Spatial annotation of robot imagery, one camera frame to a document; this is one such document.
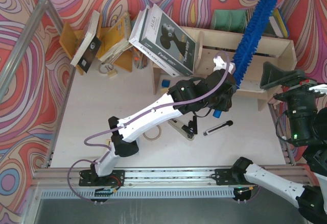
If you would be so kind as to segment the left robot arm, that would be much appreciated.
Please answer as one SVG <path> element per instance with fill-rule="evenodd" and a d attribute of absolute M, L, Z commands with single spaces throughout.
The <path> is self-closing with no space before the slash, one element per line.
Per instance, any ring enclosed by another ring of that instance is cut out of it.
<path fill-rule="evenodd" d="M 112 133 L 109 149 L 92 166 L 99 177 L 110 175 L 120 158 L 138 153 L 137 138 L 149 129 L 172 118 L 200 111 L 204 108 L 227 112 L 237 82 L 224 69 L 216 70 L 206 78 L 180 80 L 157 101 L 127 117 L 109 118 Z"/>

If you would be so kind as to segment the beige masking tape roll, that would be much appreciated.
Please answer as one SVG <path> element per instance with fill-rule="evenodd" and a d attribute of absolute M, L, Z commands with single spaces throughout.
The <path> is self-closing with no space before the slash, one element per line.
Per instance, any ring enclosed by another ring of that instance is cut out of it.
<path fill-rule="evenodd" d="M 161 133 L 162 133 L 161 127 L 159 125 L 156 125 L 155 127 L 144 132 L 143 137 L 146 140 L 154 141 L 154 140 L 157 140 L 161 136 Z"/>

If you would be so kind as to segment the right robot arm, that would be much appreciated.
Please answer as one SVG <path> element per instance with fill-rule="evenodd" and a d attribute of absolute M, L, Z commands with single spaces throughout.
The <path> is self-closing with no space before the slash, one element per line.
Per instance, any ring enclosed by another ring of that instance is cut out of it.
<path fill-rule="evenodd" d="M 307 223 L 326 223 L 326 108 L 318 109 L 316 100 L 326 96 L 326 84 L 310 79 L 301 70 L 285 71 L 266 62 L 260 88 L 285 86 L 275 100 L 287 105 L 283 113 L 289 120 L 294 147 L 306 147 L 307 167 L 264 168 L 240 157 L 231 167 L 237 184 L 254 184 L 291 203 Z"/>

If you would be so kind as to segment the blue fluffy duster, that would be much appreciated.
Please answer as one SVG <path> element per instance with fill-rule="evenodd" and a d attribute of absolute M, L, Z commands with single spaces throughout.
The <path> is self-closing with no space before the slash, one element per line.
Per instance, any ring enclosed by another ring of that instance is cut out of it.
<path fill-rule="evenodd" d="M 238 88 L 253 59 L 253 55 L 256 53 L 259 41 L 276 4 L 277 0 L 259 0 L 245 29 L 232 62 L 229 65 L 229 72 L 234 71 L 233 76 Z"/>

